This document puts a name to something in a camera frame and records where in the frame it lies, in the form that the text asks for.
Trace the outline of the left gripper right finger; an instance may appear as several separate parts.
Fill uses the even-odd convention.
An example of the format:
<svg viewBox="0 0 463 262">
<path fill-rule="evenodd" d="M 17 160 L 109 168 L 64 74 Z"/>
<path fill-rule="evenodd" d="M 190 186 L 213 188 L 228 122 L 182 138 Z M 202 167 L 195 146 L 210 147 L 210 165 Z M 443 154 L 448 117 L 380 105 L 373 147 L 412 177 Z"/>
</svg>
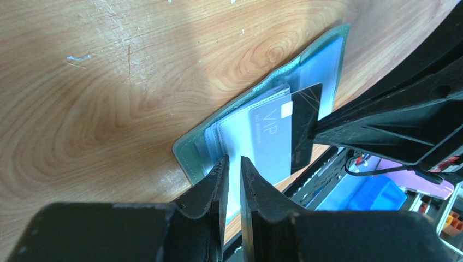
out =
<svg viewBox="0 0 463 262">
<path fill-rule="evenodd" d="M 409 211 L 310 211 L 241 158 L 244 261 L 450 261 L 429 221 Z"/>
</svg>

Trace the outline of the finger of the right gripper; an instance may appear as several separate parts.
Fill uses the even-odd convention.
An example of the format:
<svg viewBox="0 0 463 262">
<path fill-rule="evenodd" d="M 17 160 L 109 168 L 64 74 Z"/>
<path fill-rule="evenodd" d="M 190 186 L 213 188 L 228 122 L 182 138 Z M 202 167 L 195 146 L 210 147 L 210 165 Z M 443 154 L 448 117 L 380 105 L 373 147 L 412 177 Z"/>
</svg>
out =
<svg viewBox="0 0 463 262">
<path fill-rule="evenodd" d="M 462 3 L 396 68 L 320 120 L 344 125 L 384 112 L 462 99 Z"/>
<path fill-rule="evenodd" d="M 314 133 L 318 144 L 349 147 L 406 165 L 462 162 L 462 59 L 353 112 L 337 110 Z"/>
</svg>

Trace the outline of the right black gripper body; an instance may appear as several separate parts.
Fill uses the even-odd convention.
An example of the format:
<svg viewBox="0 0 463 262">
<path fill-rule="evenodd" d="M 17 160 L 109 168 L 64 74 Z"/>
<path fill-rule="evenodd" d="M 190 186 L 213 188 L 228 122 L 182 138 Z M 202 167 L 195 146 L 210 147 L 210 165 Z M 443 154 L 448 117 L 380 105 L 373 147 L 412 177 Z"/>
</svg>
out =
<svg viewBox="0 0 463 262">
<path fill-rule="evenodd" d="M 412 150 L 412 156 L 414 171 L 419 177 L 434 184 L 462 181 L 462 144 L 444 142 L 417 146 Z"/>
</svg>

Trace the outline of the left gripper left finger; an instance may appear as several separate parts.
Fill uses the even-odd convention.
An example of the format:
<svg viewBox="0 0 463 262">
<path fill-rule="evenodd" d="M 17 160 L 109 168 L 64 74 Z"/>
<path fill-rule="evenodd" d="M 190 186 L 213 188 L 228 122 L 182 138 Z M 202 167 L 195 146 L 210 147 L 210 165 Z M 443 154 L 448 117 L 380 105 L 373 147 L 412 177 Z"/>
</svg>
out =
<svg viewBox="0 0 463 262">
<path fill-rule="evenodd" d="M 169 203 L 44 206 L 9 261 L 222 261 L 229 158 Z"/>
</svg>

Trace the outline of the green card holder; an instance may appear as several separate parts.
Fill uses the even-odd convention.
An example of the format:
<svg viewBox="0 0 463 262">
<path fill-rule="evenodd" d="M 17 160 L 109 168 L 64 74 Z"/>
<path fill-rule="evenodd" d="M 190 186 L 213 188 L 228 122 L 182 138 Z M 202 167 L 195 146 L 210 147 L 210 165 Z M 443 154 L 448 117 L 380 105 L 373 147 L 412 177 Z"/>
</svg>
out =
<svg viewBox="0 0 463 262">
<path fill-rule="evenodd" d="M 328 30 L 174 143 L 173 153 L 193 184 L 229 156 L 226 222 L 240 212 L 241 157 L 272 185 L 309 165 L 307 132 L 333 111 L 350 28 Z"/>
</svg>

